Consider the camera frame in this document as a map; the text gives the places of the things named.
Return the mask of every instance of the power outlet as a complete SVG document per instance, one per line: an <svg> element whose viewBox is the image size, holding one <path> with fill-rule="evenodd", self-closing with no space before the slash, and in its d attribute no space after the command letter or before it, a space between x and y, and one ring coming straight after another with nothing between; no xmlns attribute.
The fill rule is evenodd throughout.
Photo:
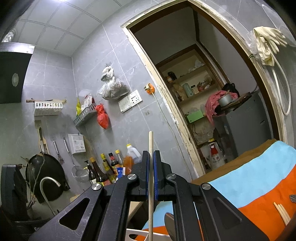
<svg viewBox="0 0 296 241"><path fill-rule="evenodd" d="M133 93L128 95L128 100L131 103L131 106L135 106L142 101L142 98L138 90L135 90Z"/></svg>

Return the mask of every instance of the chopstick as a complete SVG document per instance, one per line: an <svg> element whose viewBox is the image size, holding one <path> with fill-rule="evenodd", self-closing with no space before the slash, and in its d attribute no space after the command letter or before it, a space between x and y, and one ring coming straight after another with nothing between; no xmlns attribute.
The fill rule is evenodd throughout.
<svg viewBox="0 0 296 241"><path fill-rule="evenodd" d="M285 226L287 226L287 224L289 223L289 221L291 220L288 212L286 211L286 209L283 207L282 204L276 204L274 202L274 206L276 207L277 211L279 212L279 214L281 215L281 218L283 219Z"/></svg>

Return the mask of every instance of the blue cloth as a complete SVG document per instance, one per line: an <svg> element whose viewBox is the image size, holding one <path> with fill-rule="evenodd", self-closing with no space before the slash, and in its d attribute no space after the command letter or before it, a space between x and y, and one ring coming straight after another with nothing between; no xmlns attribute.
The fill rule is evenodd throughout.
<svg viewBox="0 0 296 241"><path fill-rule="evenodd" d="M209 183L236 208L240 208L275 188L295 164L296 150L277 141L259 157ZM172 202L160 202L156 207L154 227L165 225L165 213L173 213Z"/></svg>

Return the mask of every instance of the blue gripper pad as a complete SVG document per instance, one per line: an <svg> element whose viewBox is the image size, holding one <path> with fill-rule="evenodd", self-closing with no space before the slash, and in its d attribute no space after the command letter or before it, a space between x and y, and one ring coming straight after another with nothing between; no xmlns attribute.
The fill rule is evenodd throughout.
<svg viewBox="0 0 296 241"><path fill-rule="evenodd" d="M158 177L157 177L157 164L156 152L153 153L153 173L154 173L154 199L158 201Z"/></svg>
<svg viewBox="0 0 296 241"><path fill-rule="evenodd" d="M148 200L148 187L149 187L149 153L147 155L147 162L146 162L146 200Z"/></svg>

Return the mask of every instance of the screw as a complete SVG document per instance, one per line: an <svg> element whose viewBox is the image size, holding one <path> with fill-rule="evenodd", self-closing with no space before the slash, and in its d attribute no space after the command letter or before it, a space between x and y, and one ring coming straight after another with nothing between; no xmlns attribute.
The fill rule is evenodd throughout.
<svg viewBox="0 0 296 241"><path fill-rule="evenodd" d="M99 184L99 183L95 183L95 184L93 184L92 186L91 186L91 188L93 189L93 190L100 190L101 188L102 188L102 185L101 184Z"/></svg>
<svg viewBox="0 0 296 241"><path fill-rule="evenodd" d="M177 177L177 176L176 176L175 174L173 174L173 173L169 173L169 174L167 174L167 178L168 178L168 179L174 180L176 177Z"/></svg>
<svg viewBox="0 0 296 241"><path fill-rule="evenodd" d="M204 183L204 184L202 184L202 189L210 190L211 189L211 185L208 184L208 183Z"/></svg>
<svg viewBox="0 0 296 241"><path fill-rule="evenodd" d="M135 180L136 178L137 178L136 174L131 173L131 174L128 175L129 180Z"/></svg>

